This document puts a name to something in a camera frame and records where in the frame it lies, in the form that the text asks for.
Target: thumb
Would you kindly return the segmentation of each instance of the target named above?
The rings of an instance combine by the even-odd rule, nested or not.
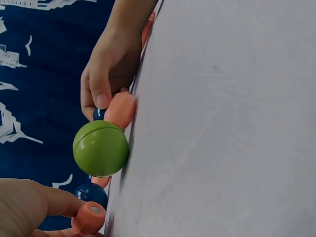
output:
[[[93,102],[98,109],[106,109],[112,99],[109,72],[112,67],[110,54],[90,61],[89,86]]]

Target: skin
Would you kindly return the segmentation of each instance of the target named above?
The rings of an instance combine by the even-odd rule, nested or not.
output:
[[[116,0],[108,24],[81,76],[81,109],[90,121],[112,95],[129,88],[141,53],[142,31],[157,0]]]
[[[37,228],[46,216],[74,217],[84,201],[25,179],[0,178],[0,190],[1,237],[76,237],[71,228],[50,232]]]

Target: blue ball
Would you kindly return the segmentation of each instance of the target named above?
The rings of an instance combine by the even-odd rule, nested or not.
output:
[[[108,206],[108,196],[105,191],[97,184],[90,182],[80,185],[76,191],[75,196],[84,201],[94,201],[102,205],[104,209]]]

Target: blue fabric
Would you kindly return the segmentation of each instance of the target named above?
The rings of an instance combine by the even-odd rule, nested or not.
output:
[[[0,177],[73,193],[87,180],[72,154],[87,123],[80,76],[114,0],[39,2],[0,0]],[[69,219],[49,217],[40,229],[68,227]]]

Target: white print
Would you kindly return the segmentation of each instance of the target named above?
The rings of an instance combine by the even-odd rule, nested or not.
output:
[[[0,143],[15,142],[19,138],[43,144],[43,141],[25,135],[21,131],[21,123],[16,121],[12,113],[0,102]]]
[[[4,21],[2,19],[3,17],[0,17],[0,34],[6,32],[6,27],[4,25]]]
[[[36,10],[49,11],[51,9],[70,6],[79,0],[0,0],[0,5],[19,6]],[[97,0],[80,0],[97,2]]]
[[[0,90],[19,90],[14,85],[0,81]]]
[[[6,45],[0,44],[0,66],[9,68],[26,68],[27,66],[19,63],[20,54],[16,52],[6,51]]]
[[[55,188],[55,189],[58,189],[60,186],[64,186],[64,185],[70,184],[72,180],[73,180],[73,174],[71,174],[71,175],[69,176],[69,178],[68,178],[65,182],[62,182],[62,183],[52,183],[52,187]]]
[[[32,37],[32,35],[30,35],[30,40],[29,40],[29,42],[25,45],[29,57],[31,56],[31,47],[30,47],[30,45],[31,45],[31,43],[32,43],[32,40],[33,40],[33,37]]]

